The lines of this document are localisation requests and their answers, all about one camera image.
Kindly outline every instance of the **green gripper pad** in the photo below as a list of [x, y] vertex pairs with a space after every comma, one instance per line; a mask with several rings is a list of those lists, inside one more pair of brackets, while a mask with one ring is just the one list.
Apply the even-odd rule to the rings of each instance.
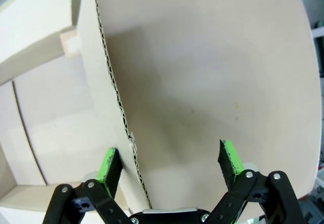
[[115, 147], [109, 148], [101, 163], [96, 179], [106, 188], [111, 198], [114, 198], [116, 195], [122, 168], [118, 149]]
[[231, 141], [220, 140], [218, 162], [221, 166], [227, 188], [235, 182], [235, 178], [244, 168]]

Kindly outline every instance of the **cardboard sheet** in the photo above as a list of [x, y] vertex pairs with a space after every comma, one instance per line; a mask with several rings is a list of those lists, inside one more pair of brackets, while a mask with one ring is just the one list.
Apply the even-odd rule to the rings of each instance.
[[141, 211], [150, 204], [138, 171], [136, 145], [128, 131], [112, 73], [96, 0], [82, 0], [77, 30], [94, 109], [108, 137], [107, 148], [116, 146], [123, 162], [125, 174], [120, 177], [122, 191], [127, 192], [125, 198], [132, 211]]
[[285, 171], [297, 197], [311, 190], [321, 104], [301, 0], [98, 3], [154, 208], [215, 207], [226, 192], [219, 139], [265, 175]]

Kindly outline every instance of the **screw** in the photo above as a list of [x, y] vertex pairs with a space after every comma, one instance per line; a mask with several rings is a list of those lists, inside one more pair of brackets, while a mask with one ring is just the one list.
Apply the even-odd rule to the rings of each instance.
[[253, 173], [250, 172], [250, 171], [246, 172], [245, 176], [248, 177], [248, 178], [251, 178], [251, 177], [253, 177]]
[[135, 218], [135, 217], [133, 217], [133, 218], [131, 219], [131, 221], [132, 221], [133, 224], [138, 224], [138, 223], [140, 223], [140, 222], [138, 221], [138, 219]]
[[205, 220], [207, 219], [208, 216], [209, 216], [209, 214], [202, 215], [201, 222], [205, 222]]
[[280, 174], [279, 174], [279, 173], [275, 173], [275, 174], [273, 175], [273, 178], [274, 178], [275, 180], [279, 180], [281, 177], [280, 177]]
[[93, 182], [88, 183], [88, 187], [92, 188], [95, 184]]

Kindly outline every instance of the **cardboard box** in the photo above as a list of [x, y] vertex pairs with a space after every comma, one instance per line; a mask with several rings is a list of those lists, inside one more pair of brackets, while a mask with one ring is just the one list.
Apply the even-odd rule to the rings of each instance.
[[[17, 22], [18, 15], [11, 8], [22, 9], [21, 3], [27, 1], [32, 4], [32, 0], [14, 1], [0, 16], [5, 13]], [[26, 26], [35, 19], [39, 26], [49, 26], [37, 35], [15, 24], [21, 31], [13, 34], [19, 32], [27, 38], [1, 58], [2, 218], [9, 223], [41, 223], [54, 188], [60, 183], [80, 184], [87, 173], [99, 169], [111, 146], [118, 147], [124, 164], [117, 203], [127, 214], [131, 205], [132, 212], [148, 208], [97, 2], [81, 0], [75, 30], [71, 0], [59, 0], [57, 8], [64, 11], [51, 8], [57, 0], [48, 2], [39, 7], [48, 21], [26, 19]], [[39, 28], [33, 25], [29, 29]], [[13, 45], [14, 35], [4, 33], [1, 45], [7, 47], [2, 49]], [[87, 214], [84, 222], [101, 223], [96, 212]]]

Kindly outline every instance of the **corrugated cardboard edge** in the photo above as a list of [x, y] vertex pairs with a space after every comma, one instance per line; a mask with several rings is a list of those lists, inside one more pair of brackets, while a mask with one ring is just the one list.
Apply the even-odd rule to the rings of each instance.
[[102, 46], [104, 47], [105, 50], [105, 57], [106, 57], [106, 62], [107, 62], [107, 66], [108, 66], [108, 70], [109, 70], [109, 75], [111, 78], [111, 82], [113, 84], [113, 87], [116, 91], [116, 95], [117, 95], [117, 101], [118, 101], [118, 105], [119, 105], [119, 109], [123, 115], [123, 121], [124, 121], [124, 126], [125, 126], [125, 131], [126, 134], [128, 136], [128, 139], [131, 141], [131, 146], [132, 146], [132, 150], [133, 150], [133, 158], [134, 158], [134, 164], [135, 164], [135, 168], [136, 168], [136, 172], [137, 172], [137, 178], [138, 181], [140, 182], [140, 184], [142, 185], [143, 191], [145, 192], [146, 198], [147, 198], [147, 203], [149, 205], [149, 207], [151, 208], [151, 202], [148, 196], [148, 192], [147, 189], [145, 187], [143, 178], [141, 176], [140, 170], [139, 170], [139, 166], [138, 166], [138, 161], [137, 161], [137, 147], [135, 144], [135, 140], [133, 135], [131, 134], [131, 132], [129, 132], [128, 130], [128, 125], [127, 125], [127, 120], [126, 120], [126, 115], [125, 115], [125, 111], [123, 109], [123, 105], [122, 105], [122, 101], [120, 99], [120, 95], [116, 86], [116, 82], [115, 82], [115, 78], [112, 72], [112, 67], [111, 67], [111, 63], [110, 63], [110, 59], [109, 59], [109, 55], [108, 55], [108, 50], [107, 50], [107, 45], [106, 45], [106, 40], [105, 40], [105, 36], [104, 36], [104, 31], [103, 31], [103, 27], [102, 27], [102, 23], [101, 23], [101, 19], [100, 19], [100, 12], [99, 12], [99, 5], [98, 5], [98, 0], [95, 0], [96, 2], [96, 9], [97, 9], [97, 17], [98, 17], [98, 23], [99, 23], [99, 29], [100, 29], [100, 33], [101, 33], [101, 39], [102, 39]]

